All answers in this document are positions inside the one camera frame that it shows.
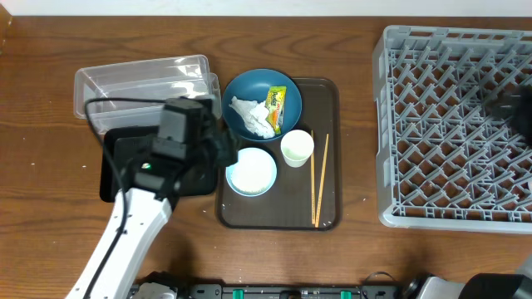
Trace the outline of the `light blue rice bowl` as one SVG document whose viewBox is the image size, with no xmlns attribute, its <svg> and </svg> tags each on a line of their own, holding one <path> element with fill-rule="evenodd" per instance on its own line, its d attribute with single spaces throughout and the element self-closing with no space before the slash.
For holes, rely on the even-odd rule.
<svg viewBox="0 0 532 299">
<path fill-rule="evenodd" d="M 238 161 L 225 169 L 229 187 L 244 197 L 256 197 L 269 191 L 277 178 L 277 165 L 271 154 L 259 148 L 244 148 Z"/>
</svg>

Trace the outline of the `cream paper cup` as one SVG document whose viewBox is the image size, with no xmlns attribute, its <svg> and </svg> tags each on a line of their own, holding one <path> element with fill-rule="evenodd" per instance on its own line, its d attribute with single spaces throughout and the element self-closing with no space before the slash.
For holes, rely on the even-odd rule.
<svg viewBox="0 0 532 299">
<path fill-rule="evenodd" d="M 291 130 L 281 139 L 280 149 L 288 166 L 301 167 L 313 153 L 313 137 L 304 130 Z"/>
</svg>

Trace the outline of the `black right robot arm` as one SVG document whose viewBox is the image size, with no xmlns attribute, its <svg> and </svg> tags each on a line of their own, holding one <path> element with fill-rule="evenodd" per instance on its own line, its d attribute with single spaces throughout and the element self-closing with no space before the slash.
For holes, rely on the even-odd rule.
<svg viewBox="0 0 532 299">
<path fill-rule="evenodd" d="M 486 103 L 492 116 L 523 136 L 531 145 L 531 87 L 519 87 Z M 425 275 L 414 279 L 401 295 L 403 298 L 457 299 L 531 299 L 531 259 L 528 258 L 516 274 L 480 273 L 467 283 L 449 282 Z"/>
</svg>

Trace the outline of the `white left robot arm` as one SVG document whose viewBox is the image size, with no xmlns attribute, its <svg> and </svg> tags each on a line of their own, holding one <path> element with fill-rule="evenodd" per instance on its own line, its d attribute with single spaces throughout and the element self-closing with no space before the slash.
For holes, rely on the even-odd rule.
<svg viewBox="0 0 532 299">
<path fill-rule="evenodd" d="M 123 298 L 150 245 L 168 223 L 186 182 L 234 164 L 239 139 L 223 131 L 212 96 L 160 100 L 160 124 L 147 147 L 119 169 L 102 153 L 118 185 L 112 214 L 70 298 Z"/>
</svg>

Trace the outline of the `grey dishwasher rack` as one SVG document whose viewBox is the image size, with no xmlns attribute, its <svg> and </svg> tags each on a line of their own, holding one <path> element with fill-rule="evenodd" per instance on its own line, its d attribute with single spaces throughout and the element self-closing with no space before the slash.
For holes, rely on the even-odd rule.
<svg viewBox="0 0 532 299">
<path fill-rule="evenodd" d="M 530 86 L 530 32 L 389 26 L 372 80 L 382 224 L 530 233 L 531 149 L 487 108 Z"/>
</svg>

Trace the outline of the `clear plastic bin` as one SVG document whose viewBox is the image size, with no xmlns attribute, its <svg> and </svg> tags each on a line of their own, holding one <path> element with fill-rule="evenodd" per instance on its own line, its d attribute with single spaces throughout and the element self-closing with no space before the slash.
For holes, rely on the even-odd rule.
<svg viewBox="0 0 532 299">
<path fill-rule="evenodd" d="M 218 77 L 210 71 L 204 55 L 131 61 L 79 69 L 75 74 L 73 112 L 85 117 L 84 104 L 92 98 L 104 102 L 89 105 L 89 113 L 99 133 L 130 126 L 158 125 L 161 108 L 157 104 L 131 103 L 121 99 L 194 99 L 211 96 L 212 113 L 222 116 Z"/>
</svg>

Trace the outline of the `crumpled white tissue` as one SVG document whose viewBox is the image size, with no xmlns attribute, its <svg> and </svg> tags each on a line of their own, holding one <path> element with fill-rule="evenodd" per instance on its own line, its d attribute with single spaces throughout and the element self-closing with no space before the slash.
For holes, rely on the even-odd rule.
<svg viewBox="0 0 532 299">
<path fill-rule="evenodd" d="M 275 136 L 273 127 L 267 122 L 269 110 L 263 102 L 240 100 L 234 96 L 229 106 L 241 117 L 244 127 L 250 133 L 263 139 L 270 139 Z"/>
</svg>

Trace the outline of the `black plastic tray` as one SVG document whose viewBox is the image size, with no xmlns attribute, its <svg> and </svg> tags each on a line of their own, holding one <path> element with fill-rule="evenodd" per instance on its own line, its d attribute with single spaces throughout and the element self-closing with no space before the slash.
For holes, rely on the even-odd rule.
<svg viewBox="0 0 532 299">
<path fill-rule="evenodd" d="M 150 136 L 158 132 L 158 126 L 133 126 L 108 130 L 104 135 L 104 145 L 119 170 L 127 162 L 145 152 L 150 146 Z M 188 173 L 182 179 L 181 197 L 204 196 L 212 194 L 218 184 L 218 170 L 212 169 L 199 176 Z M 111 167 L 102 157 L 100 198 L 103 202 L 113 203 L 118 191 L 118 185 L 111 172 Z"/>
</svg>

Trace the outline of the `dark blue bowl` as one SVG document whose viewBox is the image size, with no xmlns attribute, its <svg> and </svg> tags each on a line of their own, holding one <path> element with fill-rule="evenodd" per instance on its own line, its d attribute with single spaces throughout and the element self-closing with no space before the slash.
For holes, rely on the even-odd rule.
<svg viewBox="0 0 532 299">
<path fill-rule="evenodd" d="M 229 105 L 234 96 L 239 100 L 256 100 L 258 103 L 265 101 L 271 86 L 287 87 L 283 108 L 283 125 L 281 126 L 281 135 L 264 139 L 246 129 L 242 117 Z M 295 128 L 302 116 L 303 99 L 292 77 L 271 69 L 254 69 L 236 76 L 226 86 L 221 101 L 221 110 L 226 125 L 236 135 L 244 140 L 264 143 L 280 139 Z"/>
</svg>

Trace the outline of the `yellow green snack wrapper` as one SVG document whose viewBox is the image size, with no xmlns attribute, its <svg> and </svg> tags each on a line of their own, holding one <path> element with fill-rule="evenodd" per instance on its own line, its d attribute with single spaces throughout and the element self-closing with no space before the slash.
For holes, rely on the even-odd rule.
<svg viewBox="0 0 532 299">
<path fill-rule="evenodd" d="M 266 121 L 272 126 L 276 135 L 281 134 L 286 92 L 286 86 L 271 86 L 265 101 L 265 107 L 268 109 Z"/>
</svg>

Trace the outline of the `left wooden chopstick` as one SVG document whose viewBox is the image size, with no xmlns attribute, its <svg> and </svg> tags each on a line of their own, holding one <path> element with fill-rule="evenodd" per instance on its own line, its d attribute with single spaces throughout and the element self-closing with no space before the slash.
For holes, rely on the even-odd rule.
<svg viewBox="0 0 532 299">
<path fill-rule="evenodd" d="M 315 199 L 315 158 L 314 148 L 310 156 L 311 166 L 311 223 L 315 225 L 316 218 L 316 199 Z"/>
</svg>

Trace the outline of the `wooden chopstick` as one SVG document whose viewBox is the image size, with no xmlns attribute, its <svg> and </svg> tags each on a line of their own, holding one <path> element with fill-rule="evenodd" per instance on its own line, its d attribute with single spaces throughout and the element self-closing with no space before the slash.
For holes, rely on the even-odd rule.
<svg viewBox="0 0 532 299">
<path fill-rule="evenodd" d="M 319 185 L 319 190 L 318 190 L 318 205 L 317 205 L 315 224 L 314 224 L 315 228 L 319 227 L 319 221 L 320 221 L 320 216 L 321 216 L 322 201 L 323 201 L 323 188 L 324 188 L 324 180 L 325 180 L 327 160 L 328 160 L 328 144 L 329 144 L 329 133 L 326 134 L 324 151 L 323 151 L 323 162 L 322 162 L 322 168 L 321 168 L 321 174 L 320 174 L 320 185 Z"/>
<path fill-rule="evenodd" d="M 316 199 L 315 199 L 315 158 L 314 148 L 310 156 L 311 166 L 311 223 L 315 225 L 316 218 Z"/>
</svg>

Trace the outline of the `dark brown serving tray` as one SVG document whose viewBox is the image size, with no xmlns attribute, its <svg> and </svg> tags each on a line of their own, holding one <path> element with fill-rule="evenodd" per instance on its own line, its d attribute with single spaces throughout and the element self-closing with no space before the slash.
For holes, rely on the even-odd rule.
<svg viewBox="0 0 532 299">
<path fill-rule="evenodd" d="M 257 197 L 244 197 L 228 185 L 220 171 L 216 214 L 228 228 L 327 231 L 342 216 L 342 163 L 340 145 L 339 95 L 329 79 L 297 78 L 303 113 L 296 125 L 314 133 L 315 191 L 318 193 L 326 134 L 329 133 L 328 160 L 318 228 L 311 223 L 311 166 L 292 168 L 283 160 L 280 141 L 258 143 L 246 140 L 243 147 L 255 147 L 272 155 L 277 165 L 273 187 Z"/>
</svg>

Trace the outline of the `right wooden chopstick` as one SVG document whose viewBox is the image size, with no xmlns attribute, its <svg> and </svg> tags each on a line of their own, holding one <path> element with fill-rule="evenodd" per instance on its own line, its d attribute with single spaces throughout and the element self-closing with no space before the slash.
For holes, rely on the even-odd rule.
<svg viewBox="0 0 532 299">
<path fill-rule="evenodd" d="M 317 205 L 315 224 L 314 224 L 315 228 L 319 227 L 319 221 L 320 221 L 320 216 L 321 216 L 322 201 L 323 201 L 323 188 L 324 188 L 324 180 L 325 180 L 327 160 L 328 160 L 328 144 L 329 144 L 329 133 L 326 134 L 324 151 L 323 151 L 323 162 L 322 162 L 322 168 L 321 168 L 321 174 L 320 174 L 320 185 L 319 185 L 319 190 L 318 190 L 318 205 Z"/>
</svg>

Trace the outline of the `black rail with green clips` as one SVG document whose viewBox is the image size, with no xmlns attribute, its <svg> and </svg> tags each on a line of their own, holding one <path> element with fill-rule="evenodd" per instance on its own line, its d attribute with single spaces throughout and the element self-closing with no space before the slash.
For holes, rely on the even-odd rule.
<svg viewBox="0 0 532 299">
<path fill-rule="evenodd" d="M 152 272 L 130 288 L 127 299 L 400 299 L 395 284 L 267 285 L 227 284 L 222 280 L 180 280 L 168 272 Z"/>
</svg>

